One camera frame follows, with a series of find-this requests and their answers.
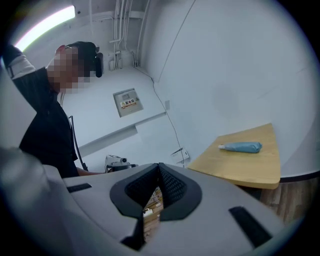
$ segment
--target man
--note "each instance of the man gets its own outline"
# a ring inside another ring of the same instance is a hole
[[[26,56],[9,45],[3,61],[14,84],[36,111],[36,116],[20,144],[21,150],[42,164],[58,169],[62,178],[95,175],[76,167],[78,159],[71,126],[57,101],[59,92],[87,78],[95,70],[96,46],[92,42],[61,45],[45,68],[36,70]]]

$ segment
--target wooden desk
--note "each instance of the wooden desk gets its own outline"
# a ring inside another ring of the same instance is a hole
[[[233,142],[260,142],[259,153],[242,153],[218,149]],[[281,165],[276,135],[271,123],[219,136],[188,169],[225,179],[233,184],[275,189],[279,185]]]

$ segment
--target ceiling light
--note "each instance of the ceiling light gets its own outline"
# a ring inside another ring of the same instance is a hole
[[[24,51],[34,40],[40,37],[45,32],[53,27],[70,20],[75,17],[75,7],[69,6],[64,8],[49,17],[42,20],[40,23],[31,28],[16,44],[15,47]]]

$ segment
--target floor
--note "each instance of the floor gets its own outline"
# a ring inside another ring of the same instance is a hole
[[[312,203],[320,178],[305,181],[280,183],[276,189],[255,189],[241,187],[261,203],[269,207],[287,225],[303,217]],[[159,216],[163,209],[162,194],[159,188],[155,190],[157,200],[150,199],[145,208],[153,213],[144,218],[144,239],[148,242],[159,226]]]

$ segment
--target sign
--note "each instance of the sign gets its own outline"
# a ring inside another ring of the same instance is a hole
[[[132,98],[132,99],[128,99],[126,101],[122,101],[120,103],[120,106],[124,110],[125,108],[131,107],[131,106],[136,105],[136,104],[137,104],[136,100]]]

